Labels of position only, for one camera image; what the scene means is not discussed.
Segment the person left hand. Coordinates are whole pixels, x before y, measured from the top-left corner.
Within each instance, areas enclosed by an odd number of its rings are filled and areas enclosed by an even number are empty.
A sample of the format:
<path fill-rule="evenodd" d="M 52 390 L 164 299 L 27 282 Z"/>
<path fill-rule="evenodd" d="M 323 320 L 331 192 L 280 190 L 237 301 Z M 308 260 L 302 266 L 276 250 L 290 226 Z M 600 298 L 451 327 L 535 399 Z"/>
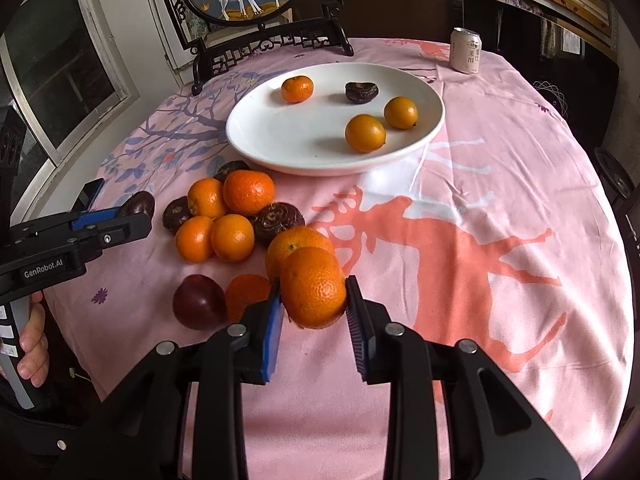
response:
<path fill-rule="evenodd" d="M 49 373 L 48 340 L 44 333 L 46 311 L 42 300 L 42 292 L 35 292 L 30 296 L 29 318 L 20 339 L 25 355 L 17 364 L 17 373 L 35 388 L 42 386 Z"/>

